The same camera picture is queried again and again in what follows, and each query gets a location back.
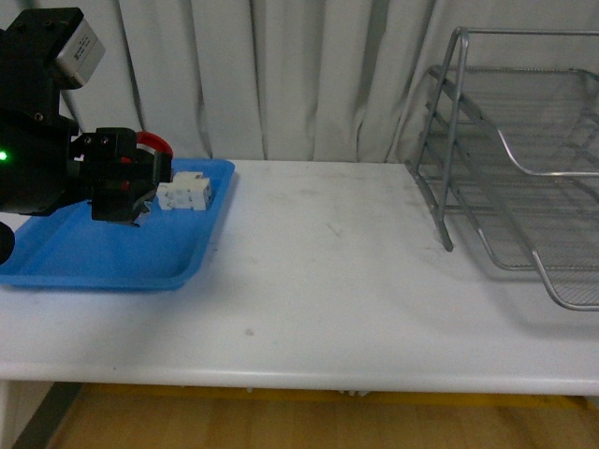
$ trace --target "blue tray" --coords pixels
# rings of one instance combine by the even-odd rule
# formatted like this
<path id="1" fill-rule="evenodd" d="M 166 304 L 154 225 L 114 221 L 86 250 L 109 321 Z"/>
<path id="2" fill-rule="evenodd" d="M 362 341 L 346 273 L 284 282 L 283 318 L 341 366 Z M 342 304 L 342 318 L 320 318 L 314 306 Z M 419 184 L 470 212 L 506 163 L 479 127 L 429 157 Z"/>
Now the blue tray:
<path id="1" fill-rule="evenodd" d="M 32 217 L 16 232 L 15 250 L 0 266 L 0 283 L 20 287 L 173 290 L 198 270 L 223 206 L 235 166 L 228 161 L 179 159 L 177 171 L 210 178 L 207 210 L 152 212 L 139 228 L 91 218 L 86 202 Z"/>

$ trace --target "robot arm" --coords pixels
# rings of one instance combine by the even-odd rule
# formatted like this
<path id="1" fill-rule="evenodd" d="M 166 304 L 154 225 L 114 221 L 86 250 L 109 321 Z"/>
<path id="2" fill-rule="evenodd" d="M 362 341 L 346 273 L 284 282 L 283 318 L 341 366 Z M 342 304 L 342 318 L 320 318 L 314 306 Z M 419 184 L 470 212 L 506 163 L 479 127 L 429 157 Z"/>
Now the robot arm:
<path id="1" fill-rule="evenodd" d="M 103 54 L 76 7 L 28 9 L 0 30 L 0 211 L 47 216 L 91 200 L 92 219 L 131 225 L 171 181 L 159 137 L 98 128 L 74 139 L 77 124 L 59 114 L 60 91 L 83 86 Z M 0 224 L 0 264 L 13 246 Z"/>

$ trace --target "red cable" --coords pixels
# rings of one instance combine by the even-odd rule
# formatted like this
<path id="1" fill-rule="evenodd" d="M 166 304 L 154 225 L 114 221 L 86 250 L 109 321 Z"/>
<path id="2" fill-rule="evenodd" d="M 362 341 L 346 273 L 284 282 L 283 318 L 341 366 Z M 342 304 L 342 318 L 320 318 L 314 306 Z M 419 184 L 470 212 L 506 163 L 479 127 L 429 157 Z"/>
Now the red cable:
<path id="1" fill-rule="evenodd" d="M 149 133 L 148 131 L 139 131 L 138 144 L 147 145 L 148 147 L 152 148 L 157 152 L 165 152 L 166 154 L 169 154 L 170 157 L 174 157 L 170 145 L 168 145 L 168 143 L 163 138 L 157 136 L 154 133 Z"/>

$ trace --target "white block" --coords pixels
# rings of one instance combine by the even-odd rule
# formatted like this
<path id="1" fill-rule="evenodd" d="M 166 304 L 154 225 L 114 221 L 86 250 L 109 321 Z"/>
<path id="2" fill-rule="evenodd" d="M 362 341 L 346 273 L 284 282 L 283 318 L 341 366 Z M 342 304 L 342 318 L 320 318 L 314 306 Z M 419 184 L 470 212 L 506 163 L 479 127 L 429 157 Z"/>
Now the white block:
<path id="1" fill-rule="evenodd" d="M 212 201 L 212 188 L 202 173 L 180 171 L 172 182 L 158 185 L 156 197 L 162 210 L 206 210 Z"/>

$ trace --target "metal wire rack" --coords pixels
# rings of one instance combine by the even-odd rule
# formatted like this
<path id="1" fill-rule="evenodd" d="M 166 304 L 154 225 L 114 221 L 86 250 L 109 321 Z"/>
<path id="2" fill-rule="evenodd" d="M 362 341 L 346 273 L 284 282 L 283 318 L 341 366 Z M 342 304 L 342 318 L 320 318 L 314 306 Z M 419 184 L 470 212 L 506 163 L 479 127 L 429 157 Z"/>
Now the metal wire rack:
<path id="1" fill-rule="evenodd" d="M 429 71 L 437 83 L 418 158 L 408 168 L 448 251 L 451 192 L 497 266 L 536 270 L 559 305 L 599 311 L 599 77 L 576 69 L 469 67 L 475 33 L 599 36 L 458 28 L 443 65 Z M 423 170 L 425 153 L 434 176 Z"/>

